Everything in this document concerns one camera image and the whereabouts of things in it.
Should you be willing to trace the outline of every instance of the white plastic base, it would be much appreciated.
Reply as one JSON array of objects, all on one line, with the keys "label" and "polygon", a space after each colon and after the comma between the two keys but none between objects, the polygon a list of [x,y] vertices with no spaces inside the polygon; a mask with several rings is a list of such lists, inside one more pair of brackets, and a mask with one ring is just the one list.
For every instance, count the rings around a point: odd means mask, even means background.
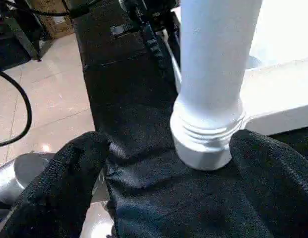
[{"label": "white plastic base", "polygon": [[174,107],[170,127],[180,159],[198,170],[216,170],[225,166],[231,160],[230,138],[240,129],[242,118],[243,115],[228,128],[208,130],[182,121]]}]

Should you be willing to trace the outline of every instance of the black wire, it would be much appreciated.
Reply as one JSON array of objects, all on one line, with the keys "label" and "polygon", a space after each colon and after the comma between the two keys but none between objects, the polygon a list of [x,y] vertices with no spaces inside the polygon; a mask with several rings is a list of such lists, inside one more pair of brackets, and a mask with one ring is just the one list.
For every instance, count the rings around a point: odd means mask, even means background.
[{"label": "black wire", "polygon": [[[15,4],[15,3],[10,2],[8,0],[0,0],[0,1],[6,3],[7,5],[13,6],[13,7],[15,7],[15,8],[17,8],[21,11],[25,11],[27,13],[32,13],[32,14],[41,15],[41,16],[69,16],[70,13],[71,13],[71,9],[69,11],[64,11],[64,12],[43,12],[43,11],[38,11],[36,9],[27,8],[27,7],[24,7],[24,6],[19,5],[19,4]],[[90,2],[88,4],[79,6],[75,10],[78,10],[78,9],[84,8],[84,7],[92,7],[95,4],[99,3],[100,1],[102,1],[102,0],[93,0],[92,2]]]},{"label": "black wire", "polygon": [[20,140],[21,138],[23,138],[27,134],[27,132],[29,131],[30,126],[31,126],[32,113],[31,113],[30,102],[29,102],[29,99],[28,99],[27,94],[24,91],[24,89],[14,79],[12,79],[6,73],[0,71],[0,76],[2,76],[9,83],[11,83],[20,92],[22,98],[24,99],[24,102],[25,102],[25,105],[26,105],[26,110],[27,110],[27,123],[26,123],[25,129],[18,136],[14,137],[13,139],[10,139],[10,140],[4,141],[4,142],[0,142],[0,147],[2,147],[2,146],[5,146],[5,145],[9,145],[11,143],[14,143],[17,140]]}]

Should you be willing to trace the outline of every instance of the white plastic cylinder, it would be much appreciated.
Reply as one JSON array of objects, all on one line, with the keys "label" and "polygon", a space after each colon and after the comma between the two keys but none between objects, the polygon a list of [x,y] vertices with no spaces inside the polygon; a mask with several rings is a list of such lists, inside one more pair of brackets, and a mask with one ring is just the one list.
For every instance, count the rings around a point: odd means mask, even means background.
[{"label": "white plastic cylinder", "polygon": [[244,116],[240,88],[261,0],[181,1],[181,91],[171,116],[187,165],[215,170]]}]

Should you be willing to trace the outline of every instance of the black glove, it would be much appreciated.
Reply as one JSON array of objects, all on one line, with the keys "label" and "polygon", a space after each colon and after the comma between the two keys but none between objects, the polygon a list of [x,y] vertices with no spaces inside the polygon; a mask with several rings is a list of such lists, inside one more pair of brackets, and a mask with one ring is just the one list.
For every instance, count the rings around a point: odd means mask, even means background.
[{"label": "black glove", "polygon": [[[308,138],[304,142],[308,149]],[[233,135],[230,151],[244,192],[271,233],[308,237],[308,160],[287,144],[247,130]]]},{"label": "black glove", "polygon": [[23,191],[0,238],[78,238],[108,148],[107,136],[89,132],[59,150]]}]

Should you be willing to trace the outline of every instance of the beige floor tile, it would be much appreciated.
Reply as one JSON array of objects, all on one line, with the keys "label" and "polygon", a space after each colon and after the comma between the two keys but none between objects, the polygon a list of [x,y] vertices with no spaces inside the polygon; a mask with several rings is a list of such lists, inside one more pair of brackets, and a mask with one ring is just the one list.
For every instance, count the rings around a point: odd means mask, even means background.
[{"label": "beige floor tile", "polygon": [[6,163],[8,146],[0,147],[0,167]]},{"label": "beige floor tile", "polygon": [[8,160],[18,155],[34,152],[56,152],[70,140],[87,131],[93,131],[90,110],[30,130],[20,141],[9,146]]},{"label": "beige floor tile", "polygon": [[[21,68],[20,67],[15,67],[15,68],[6,70],[5,73],[7,73],[10,77],[12,77],[17,83],[20,82],[20,78],[21,78]],[[11,89],[14,89],[14,86],[12,86],[4,78],[0,76],[0,93],[5,92],[7,90],[11,90]]]},{"label": "beige floor tile", "polygon": [[[9,90],[0,94],[0,142],[10,138],[17,91]],[[0,166],[6,162],[8,146],[0,147]]]},{"label": "beige floor tile", "polygon": [[39,81],[60,72],[82,66],[76,38],[57,39],[43,55],[42,61],[30,61],[22,69],[22,85]]},{"label": "beige floor tile", "polygon": [[[32,128],[37,128],[90,108],[82,67],[59,73],[24,86],[33,112]],[[18,96],[12,135],[26,124],[26,108]]]},{"label": "beige floor tile", "polygon": [[53,42],[53,46],[55,48],[64,47],[64,46],[68,46],[68,45],[71,45],[71,44],[78,44],[77,39],[76,39],[76,35],[74,33],[71,34],[71,35],[67,35],[67,36],[58,38]]},{"label": "beige floor tile", "polygon": [[16,90],[9,90],[0,94],[0,141],[10,138],[16,97]]}]

